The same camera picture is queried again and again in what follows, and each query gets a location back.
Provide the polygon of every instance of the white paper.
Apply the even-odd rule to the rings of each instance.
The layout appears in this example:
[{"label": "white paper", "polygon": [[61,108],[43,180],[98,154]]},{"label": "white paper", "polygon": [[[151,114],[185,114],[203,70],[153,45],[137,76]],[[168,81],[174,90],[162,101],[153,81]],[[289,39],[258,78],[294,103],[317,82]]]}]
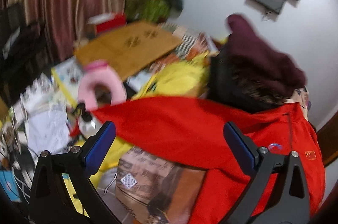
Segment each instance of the white paper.
[{"label": "white paper", "polygon": [[127,80],[127,84],[134,91],[139,92],[143,85],[148,83],[151,78],[151,73],[147,73],[146,71],[140,71],[136,76],[129,76]]},{"label": "white paper", "polygon": [[66,147],[70,137],[65,107],[54,107],[28,117],[27,137],[28,147],[38,155],[44,150],[53,154]]}]

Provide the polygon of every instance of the cardboard sheet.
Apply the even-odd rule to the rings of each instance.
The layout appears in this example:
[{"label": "cardboard sheet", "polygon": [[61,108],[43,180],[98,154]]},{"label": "cardboard sheet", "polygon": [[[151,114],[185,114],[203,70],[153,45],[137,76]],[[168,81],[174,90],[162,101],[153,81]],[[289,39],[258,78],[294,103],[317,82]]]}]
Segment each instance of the cardboard sheet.
[{"label": "cardboard sheet", "polygon": [[181,43],[181,39],[154,24],[135,22],[99,36],[76,51],[75,56],[82,66],[107,60],[125,81]]}]

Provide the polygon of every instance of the white wall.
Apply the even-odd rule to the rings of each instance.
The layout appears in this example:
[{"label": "white wall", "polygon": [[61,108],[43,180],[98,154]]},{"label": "white wall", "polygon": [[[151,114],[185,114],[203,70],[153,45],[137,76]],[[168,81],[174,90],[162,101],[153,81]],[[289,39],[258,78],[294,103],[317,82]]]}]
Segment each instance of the white wall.
[{"label": "white wall", "polygon": [[333,187],[337,183],[338,174],[338,159],[333,161],[330,165],[325,168],[325,193],[322,203],[327,199],[328,195],[333,190]]},{"label": "white wall", "polygon": [[338,109],[338,0],[300,0],[297,7],[287,2],[277,21],[261,21],[261,13],[245,1],[185,0],[177,22],[224,38],[230,34],[224,19],[246,14],[266,40],[306,72],[313,105],[309,120],[322,127]]}]

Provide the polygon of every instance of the yellow bag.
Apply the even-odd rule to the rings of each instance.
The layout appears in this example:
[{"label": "yellow bag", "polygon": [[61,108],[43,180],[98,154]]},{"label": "yellow bag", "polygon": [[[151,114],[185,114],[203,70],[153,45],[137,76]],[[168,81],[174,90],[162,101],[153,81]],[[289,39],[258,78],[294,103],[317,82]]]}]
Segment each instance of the yellow bag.
[{"label": "yellow bag", "polygon": [[132,99],[160,95],[200,96],[208,79],[207,55],[208,52],[205,52],[189,62],[182,60],[165,66]]}]

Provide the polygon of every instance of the sticker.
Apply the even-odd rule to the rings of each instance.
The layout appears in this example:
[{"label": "sticker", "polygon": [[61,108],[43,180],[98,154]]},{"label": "sticker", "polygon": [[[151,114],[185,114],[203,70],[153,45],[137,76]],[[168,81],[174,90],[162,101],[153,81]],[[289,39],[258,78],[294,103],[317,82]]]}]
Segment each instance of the sticker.
[{"label": "sticker", "polygon": [[305,155],[308,160],[317,159],[315,151],[305,152]]},{"label": "sticker", "polygon": [[272,143],[272,144],[270,144],[270,145],[268,146],[268,149],[269,149],[270,152],[271,152],[274,148],[279,149],[279,150],[282,150],[282,149],[283,149],[282,145],[277,144],[277,143]]},{"label": "sticker", "polygon": [[127,174],[121,178],[121,183],[129,190],[137,184],[137,180],[131,174]]}]

